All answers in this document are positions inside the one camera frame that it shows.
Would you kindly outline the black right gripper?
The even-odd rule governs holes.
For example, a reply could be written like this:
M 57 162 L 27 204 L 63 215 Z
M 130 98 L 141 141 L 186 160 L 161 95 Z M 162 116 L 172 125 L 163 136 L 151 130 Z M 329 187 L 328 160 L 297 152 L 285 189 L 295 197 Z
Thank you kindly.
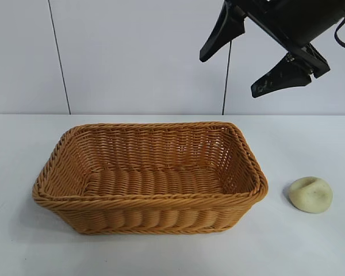
M 251 85 L 253 98 L 303 87 L 330 70 L 311 41 L 345 17 L 345 1 L 225 1 L 216 24 L 200 50 L 206 62 L 224 45 L 245 33 L 248 17 L 288 53 Z

